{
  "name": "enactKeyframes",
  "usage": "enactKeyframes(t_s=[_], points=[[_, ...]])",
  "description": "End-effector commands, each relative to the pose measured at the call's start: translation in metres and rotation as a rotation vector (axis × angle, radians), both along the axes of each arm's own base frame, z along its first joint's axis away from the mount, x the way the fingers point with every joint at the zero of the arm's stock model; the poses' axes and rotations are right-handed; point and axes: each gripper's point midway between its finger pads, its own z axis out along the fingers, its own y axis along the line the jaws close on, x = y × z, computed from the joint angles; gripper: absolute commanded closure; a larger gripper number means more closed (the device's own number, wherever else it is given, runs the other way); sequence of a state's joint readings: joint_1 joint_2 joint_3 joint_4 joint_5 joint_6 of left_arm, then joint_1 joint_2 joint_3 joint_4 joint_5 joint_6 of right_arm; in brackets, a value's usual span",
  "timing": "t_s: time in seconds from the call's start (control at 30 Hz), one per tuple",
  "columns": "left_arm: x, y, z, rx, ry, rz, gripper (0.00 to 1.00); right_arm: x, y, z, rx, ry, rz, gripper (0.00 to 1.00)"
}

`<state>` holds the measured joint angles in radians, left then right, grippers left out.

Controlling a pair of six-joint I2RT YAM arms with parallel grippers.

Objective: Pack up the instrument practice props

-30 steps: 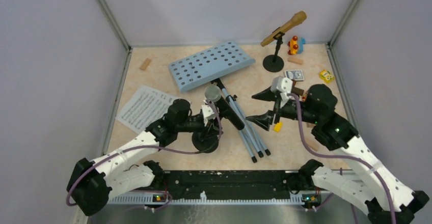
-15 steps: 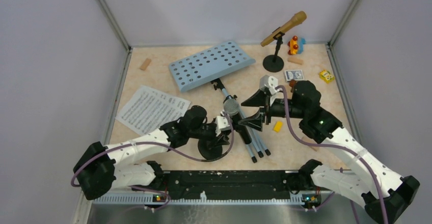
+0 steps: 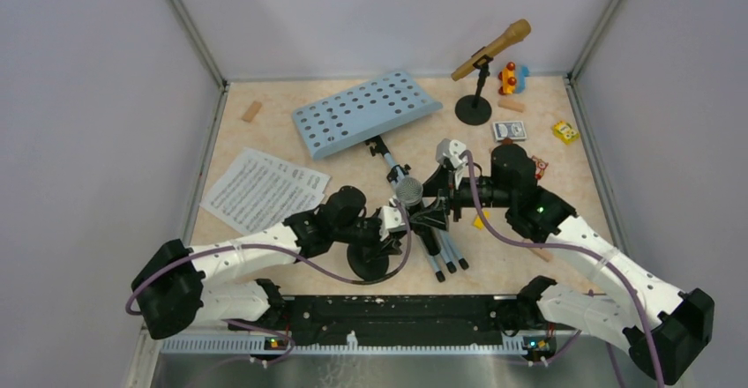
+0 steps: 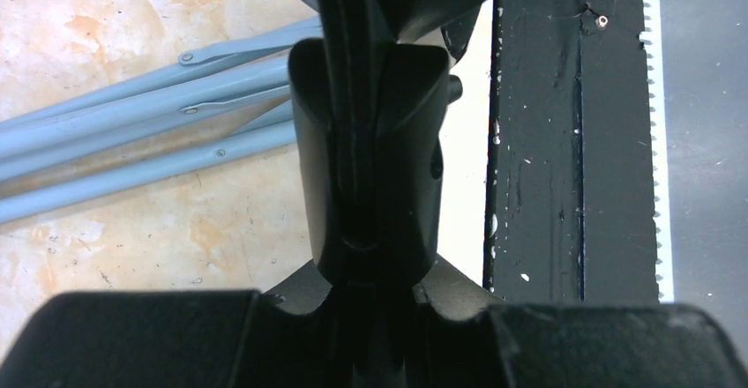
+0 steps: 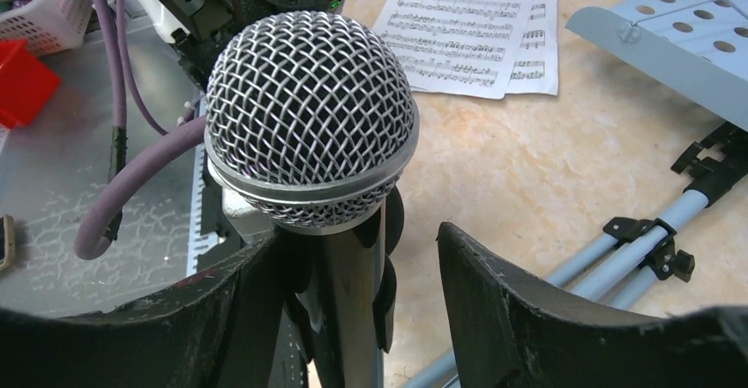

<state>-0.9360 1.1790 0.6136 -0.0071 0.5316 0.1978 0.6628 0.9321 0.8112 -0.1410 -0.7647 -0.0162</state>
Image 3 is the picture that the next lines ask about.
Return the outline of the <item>silver black microphone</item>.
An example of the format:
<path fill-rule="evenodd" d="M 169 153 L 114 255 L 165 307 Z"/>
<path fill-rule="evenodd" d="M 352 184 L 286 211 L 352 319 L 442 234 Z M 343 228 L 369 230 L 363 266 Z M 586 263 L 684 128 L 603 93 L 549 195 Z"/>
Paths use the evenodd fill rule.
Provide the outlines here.
<path fill-rule="evenodd" d="M 395 184 L 395 196 L 405 206 L 408 213 L 409 207 L 423 205 L 423 185 L 414 177 L 404 176 Z M 421 238 L 423 246 L 430 256 L 435 257 L 440 253 L 434 228 L 416 228 L 412 230 Z"/>

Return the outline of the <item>black stand for silver microphone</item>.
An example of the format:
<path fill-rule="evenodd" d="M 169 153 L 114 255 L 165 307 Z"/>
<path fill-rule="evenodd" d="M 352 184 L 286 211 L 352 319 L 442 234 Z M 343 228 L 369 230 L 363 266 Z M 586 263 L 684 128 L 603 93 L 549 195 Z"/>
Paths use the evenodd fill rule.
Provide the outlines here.
<path fill-rule="evenodd" d="M 388 271 L 389 257 L 375 259 L 371 244 L 351 243 L 347 246 L 347 261 L 351 270 L 361 279 L 355 285 L 374 285 L 395 276 L 399 270 Z"/>

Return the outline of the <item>black stand for gold microphone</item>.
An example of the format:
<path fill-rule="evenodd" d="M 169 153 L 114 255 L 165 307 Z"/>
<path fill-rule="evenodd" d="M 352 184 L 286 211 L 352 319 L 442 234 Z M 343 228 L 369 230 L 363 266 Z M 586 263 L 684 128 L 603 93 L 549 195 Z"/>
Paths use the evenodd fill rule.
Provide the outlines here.
<path fill-rule="evenodd" d="M 455 115 L 462 122 L 471 126 L 487 123 L 491 117 L 491 105 L 482 97 L 482 90 L 490 75 L 490 62 L 492 58 L 483 55 L 474 63 L 479 71 L 474 94 L 461 97 L 455 106 Z"/>

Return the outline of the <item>sheet music page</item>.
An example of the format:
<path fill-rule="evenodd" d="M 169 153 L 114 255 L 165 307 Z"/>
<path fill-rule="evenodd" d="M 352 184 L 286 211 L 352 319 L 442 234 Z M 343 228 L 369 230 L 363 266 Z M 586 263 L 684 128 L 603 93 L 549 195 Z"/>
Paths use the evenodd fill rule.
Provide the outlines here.
<path fill-rule="evenodd" d="M 202 208 L 242 235 L 250 235 L 316 208 L 324 193 L 306 190 L 262 159 L 240 153 L 204 195 Z"/>
<path fill-rule="evenodd" d="M 306 168 L 301 165 L 283 160 L 271 154 L 261 152 L 256 149 L 245 147 L 243 153 L 256 156 L 265 163 L 277 168 L 287 177 L 293 179 L 297 184 L 303 186 L 306 190 L 315 193 L 324 193 L 325 188 L 330 182 L 331 177 L 317 170 Z"/>

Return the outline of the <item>light blue music stand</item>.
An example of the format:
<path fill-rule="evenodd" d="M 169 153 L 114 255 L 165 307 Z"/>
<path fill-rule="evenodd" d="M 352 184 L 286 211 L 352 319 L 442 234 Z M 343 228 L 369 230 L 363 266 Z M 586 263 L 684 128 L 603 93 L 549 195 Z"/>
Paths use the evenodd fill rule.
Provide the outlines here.
<path fill-rule="evenodd" d="M 321 160 L 349 147 L 365 144 L 372 156 L 382 156 L 387 163 L 387 180 L 395 184 L 408 176 L 410 167 L 395 160 L 382 135 L 417 119 L 439 111 L 442 103 L 434 100 L 406 71 L 391 71 L 379 78 L 350 87 L 322 100 L 293 111 L 292 118 L 303 136 L 313 160 Z M 439 282 L 445 276 L 439 267 L 441 257 L 449 273 L 457 272 L 457 264 L 467 270 L 469 264 L 453 239 L 445 231 L 434 230 L 440 247 L 435 257 L 427 259 Z"/>

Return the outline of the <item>gold microphone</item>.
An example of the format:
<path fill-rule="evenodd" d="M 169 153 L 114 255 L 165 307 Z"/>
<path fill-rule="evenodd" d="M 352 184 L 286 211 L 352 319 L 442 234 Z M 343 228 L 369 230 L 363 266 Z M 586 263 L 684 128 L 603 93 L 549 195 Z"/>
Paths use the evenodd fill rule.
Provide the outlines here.
<path fill-rule="evenodd" d="M 452 81 L 465 78 L 480 68 L 483 64 L 490 62 L 499 53 L 522 42 L 532 31 L 532 27 L 526 19 L 519 19 L 511 23 L 502 34 L 494 41 L 478 49 L 466 62 L 461 64 L 452 74 Z"/>

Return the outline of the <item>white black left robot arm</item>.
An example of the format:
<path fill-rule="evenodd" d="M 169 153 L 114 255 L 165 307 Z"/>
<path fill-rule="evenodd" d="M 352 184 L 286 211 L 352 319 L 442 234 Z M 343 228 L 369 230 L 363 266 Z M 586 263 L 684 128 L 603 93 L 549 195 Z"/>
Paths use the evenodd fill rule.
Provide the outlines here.
<path fill-rule="evenodd" d="M 335 243 L 398 249 L 410 235 L 407 208 L 399 198 L 364 215 L 366 197 L 345 186 L 314 209 L 294 213 L 250 235 L 207 245 L 169 240 L 131 283 L 125 311 L 143 318 L 150 337 L 163 340 L 196 323 L 241 319 L 272 329 L 283 315 L 278 288 L 269 281 L 236 287 L 242 277 L 266 268 L 303 263 L 352 285 L 354 280 L 313 263 Z"/>

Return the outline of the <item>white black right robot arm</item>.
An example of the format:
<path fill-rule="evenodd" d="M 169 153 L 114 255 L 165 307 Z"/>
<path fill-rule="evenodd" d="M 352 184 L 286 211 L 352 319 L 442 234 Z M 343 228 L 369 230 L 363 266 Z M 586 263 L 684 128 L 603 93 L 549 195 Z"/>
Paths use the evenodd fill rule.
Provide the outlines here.
<path fill-rule="evenodd" d="M 516 246 L 552 250 L 603 292 L 594 297 L 536 277 L 519 294 L 522 324 L 581 330 L 626 352 L 661 387 L 676 384 L 709 344 L 713 298 L 656 277 L 606 241 L 573 206 L 538 183 L 535 162 L 520 145 L 497 145 L 487 175 L 476 174 L 472 153 L 458 140 L 442 140 L 436 160 L 423 195 L 436 200 L 439 223 L 458 220 L 466 207 L 479 213 L 502 208 L 518 235 Z"/>

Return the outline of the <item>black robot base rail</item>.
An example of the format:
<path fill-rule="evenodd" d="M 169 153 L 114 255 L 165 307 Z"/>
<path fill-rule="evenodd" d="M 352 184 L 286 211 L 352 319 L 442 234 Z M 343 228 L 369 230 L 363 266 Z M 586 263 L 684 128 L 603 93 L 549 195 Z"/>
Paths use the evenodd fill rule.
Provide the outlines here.
<path fill-rule="evenodd" d="M 258 326 L 299 346 L 494 346 L 555 325 L 513 295 L 297 295 L 272 304 Z"/>

